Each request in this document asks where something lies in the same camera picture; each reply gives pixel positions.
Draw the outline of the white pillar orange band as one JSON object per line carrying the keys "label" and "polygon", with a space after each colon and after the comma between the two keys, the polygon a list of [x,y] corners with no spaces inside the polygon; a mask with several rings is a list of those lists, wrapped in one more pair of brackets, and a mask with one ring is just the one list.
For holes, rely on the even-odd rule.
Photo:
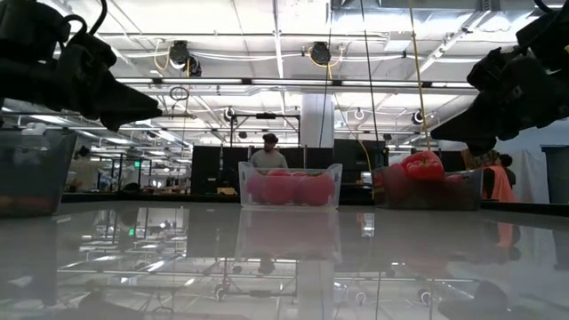
{"label": "white pillar orange band", "polygon": [[331,94],[305,94],[301,101],[301,145],[332,148],[334,105]]}

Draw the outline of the person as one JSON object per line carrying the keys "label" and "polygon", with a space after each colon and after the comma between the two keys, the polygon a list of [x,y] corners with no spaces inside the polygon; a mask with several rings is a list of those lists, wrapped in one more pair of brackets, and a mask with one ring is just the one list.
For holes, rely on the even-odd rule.
{"label": "person", "polygon": [[249,163],[256,168],[287,169],[288,164],[285,157],[276,149],[278,137],[273,133],[266,133],[262,138],[264,141],[263,149],[256,151],[251,156]]}
{"label": "person", "polygon": [[71,192],[91,192],[96,189],[104,163],[91,160],[91,150],[81,146],[71,160],[66,184]]}
{"label": "person", "polygon": [[482,172],[482,191],[484,200],[518,203],[513,191],[516,183],[515,174],[509,169],[511,157],[506,155],[507,162],[502,163],[503,155],[492,149],[483,155],[474,156],[467,148],[461,151],[461,156],[467,170]]}

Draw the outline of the black partition panel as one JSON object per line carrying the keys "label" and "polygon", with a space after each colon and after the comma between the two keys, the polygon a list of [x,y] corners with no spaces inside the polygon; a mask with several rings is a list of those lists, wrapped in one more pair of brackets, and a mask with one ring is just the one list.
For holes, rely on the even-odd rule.
{"label": "black partition panel", "polygon": [[344,170],[367,171],[369,168],[388,165],[389,160],[385,150],[384,141],[335,140],[333,161],[342,164]]}
{"label": "black partition panel", "polygon": [[240,162],[247,148],[195,146],[191,165],[190,194],[234,196],[240,191]]}

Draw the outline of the clear plastic basket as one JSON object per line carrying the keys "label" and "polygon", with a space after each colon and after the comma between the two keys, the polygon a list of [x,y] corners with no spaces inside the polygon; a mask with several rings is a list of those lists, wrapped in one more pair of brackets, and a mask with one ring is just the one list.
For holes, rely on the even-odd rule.
{"label": "clear plastic basket", "polygon": [[[239,191],[239,196],[240,196],[240,204],[244,207],[244,208],[248,208],[248,207],[284,207],[284,206],[291,206],[291,207],[330,207],[333,209],[336,209],[339,206],[339,201],[340,201],[340,194],[341,194],[341,178],[342,178],[342,165],[341,164],[332,164],[331,166],[329,166],[326,169],[295,169],[295,168],[287,168],[287,169],[266,169],[266,168],[256,168],[253,167],[250,163],[247,162],[240,162],[238,165],[239,168],[239,183],[240,183],[240,191]],[[310,174],[319,174],[319,173],[327,173],[329,174],[332,178],[333,178],[333,182],[334,182],[334,186],[335,186],[335,193],[333,195],[333,197],[330,199],[328,205],[325,206],[310,206],[310,205],[306,205],[306,204],[297,204],[294,200],[294,196],[293,196],[293,201],[289,204],[285,204],[285,205],[272,205],[269,204],[267,202],[265,202],[264,204],[257,204],[257,203],[253,203],[251,196],[249,195],[249,193],[247,192],[246,189],[246,184],[248,179],[255,173],[258,174],[262,174],[266,177],[266,175],[272,171],[286,171],[289,172],[291,174],[293,174],[294,172],[308,172]],[[295,177],[297,179],[297,185],[299,183],[300,177]]]}

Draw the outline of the black gantry stand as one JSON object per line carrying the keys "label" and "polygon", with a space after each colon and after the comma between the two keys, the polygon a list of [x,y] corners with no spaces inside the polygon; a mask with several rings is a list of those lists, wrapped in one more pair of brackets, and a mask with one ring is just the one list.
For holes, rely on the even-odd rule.
{"label": "black gantry stand", "polygon": [[276,120],[282,119],[285,124],[288,124],[292,130],[297,134],[297,145],[301,144],[301,116],[300,115],[287,115],[275,114],[269,112],[256,113],[256,114],[232,114],[229,116],[229,145],[234,145],[235,133],[241,129],[241,126],[251,117],[260,120]]}

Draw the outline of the gray plastic basket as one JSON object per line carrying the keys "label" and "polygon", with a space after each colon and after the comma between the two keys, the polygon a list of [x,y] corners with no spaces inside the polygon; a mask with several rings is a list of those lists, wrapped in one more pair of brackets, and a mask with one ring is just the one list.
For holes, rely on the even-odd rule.
{"label": "gray plastic basket", "polygon": [[444,192],[444,203],[443,207],[440,209],[406,209],[402,206],[402,204],[395,207],[387,207],[377,204],[375,205],[381,208],[393,210],[475,211],[478,209],[481,200],[482,175],[480,172],[471,172],[469,175],[463,176],[463,178],[466,181],[468,190],[468,195],[466,196],[463,204],[457,205],[452,201],[449,201]]}
{"label": "gray plastic basket", "polygon": [[60,206],[77,134],[0,129],[0,218],[49,216]]}

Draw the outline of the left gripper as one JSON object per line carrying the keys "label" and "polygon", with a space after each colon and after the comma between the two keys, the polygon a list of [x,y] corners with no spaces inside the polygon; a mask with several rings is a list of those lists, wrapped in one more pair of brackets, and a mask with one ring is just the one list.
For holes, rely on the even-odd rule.
{"label": "left gripper", "polygon": [[116,55],[108,44],[91,34],[77,34],[54,59],[59,43],[51,32],[0,32],[0,98],[76,111],[100,119],[112,132],[162,115],[156,100],[110,73]]}

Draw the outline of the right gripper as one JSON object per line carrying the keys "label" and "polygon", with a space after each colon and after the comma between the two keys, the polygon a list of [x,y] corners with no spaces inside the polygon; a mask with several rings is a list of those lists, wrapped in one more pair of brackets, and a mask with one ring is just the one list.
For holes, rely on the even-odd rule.
{"label": "right gripper", "polygon": [[433,129],[437,140],[463,140],[473,156],[491,151],[531,127],[569,116],[569,81],[550,75],[534,56],[514,46],[496,48],[471,69],[478,95],[459,115]]}

